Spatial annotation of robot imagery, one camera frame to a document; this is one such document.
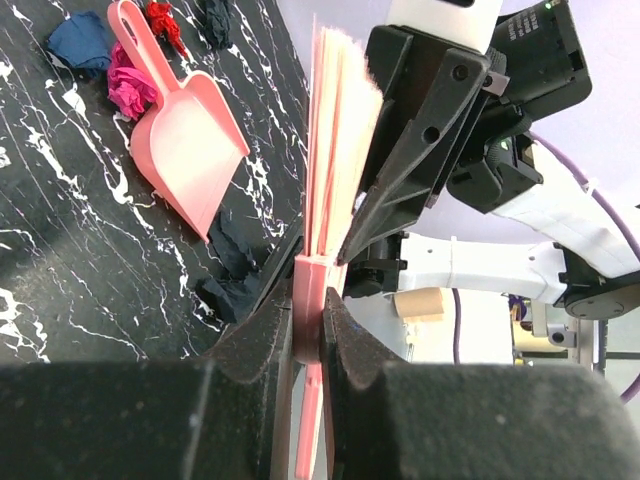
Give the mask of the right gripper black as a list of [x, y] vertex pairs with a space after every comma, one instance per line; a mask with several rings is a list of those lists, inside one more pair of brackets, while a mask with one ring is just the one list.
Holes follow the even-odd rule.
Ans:
[[[368, 39], [369, 70], [383, 93], [383, 106], [362, 176], [362, 190], [369, 191], [338, 254], [340, 265], [416, 223], [419, 215], [404, 211], [401, 204], [426, 187], [423, 181], [407, 187], [405, 181], [444, 140], [490, 68], [484, 55], [448, 49], [420, 109], [400, 135], [402, 127], [393, 119], [395, 91], [412, 41], [412, 34], [391, 25], [376, 26]], [[541, 173], [524, 154], [532, 143], [531, 125], [581, 103], [592, 91], [567, 1], [540, 1], [501, 16], [490, 51], [498, 62], [495, 72], [508, 83], [501, 96], [487, 100], [447, 181], [454, 198], [482, 213], [542, 183]]]

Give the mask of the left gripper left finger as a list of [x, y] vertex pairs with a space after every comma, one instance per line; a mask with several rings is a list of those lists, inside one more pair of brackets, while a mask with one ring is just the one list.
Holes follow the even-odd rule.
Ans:
[[203, 356], [1, 370], [5, 479], [284, 479], [289, 467], [293, 223], [254, 311]]

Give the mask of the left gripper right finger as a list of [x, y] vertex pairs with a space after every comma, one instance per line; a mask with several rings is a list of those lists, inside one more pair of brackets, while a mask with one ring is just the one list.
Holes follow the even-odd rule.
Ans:
[[605, 379], [571, 365], [410, 363], [326, 294], [332, 479], [635, 479], [639, 440]]

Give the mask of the pink hand brush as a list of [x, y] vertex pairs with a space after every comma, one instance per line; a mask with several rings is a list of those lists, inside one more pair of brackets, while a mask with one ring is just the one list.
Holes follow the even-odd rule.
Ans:
[[341, 292], [337, 256], [353, 219], [359, 183], [383, 94], [360, 43], [336, 28], [313, 26], [303, 246], [294, 261], [293, 354], [306, 367], [294, 476], [313, 475], [323, 406], [319, 360], [326, 291]]

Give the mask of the pink plastic dustpan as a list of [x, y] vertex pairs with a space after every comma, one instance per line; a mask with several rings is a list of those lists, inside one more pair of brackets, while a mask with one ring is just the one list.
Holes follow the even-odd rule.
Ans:
[[139, 172], [204, 241], [249, 146], [214, 78], [178, 79], [139, 7], [109, 5], [107, 19], [133, 65], [157, 88], [134, 127], [130, 152]]

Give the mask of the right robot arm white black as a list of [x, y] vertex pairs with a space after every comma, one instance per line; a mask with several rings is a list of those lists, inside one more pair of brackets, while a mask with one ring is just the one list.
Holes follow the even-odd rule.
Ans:
[[[339, 253], [351, 267], [351, 288], [493, 291], [582, 320], [638, 306], [638, 210], [617, 214], [530, 131], [592, 89], [568, 2], [540, 1], [505, 15], [497, 1], [395, 1], [366, 53], [384, 103], [365, 198]], [[443, 192], [544, 241], [411, 233]]]

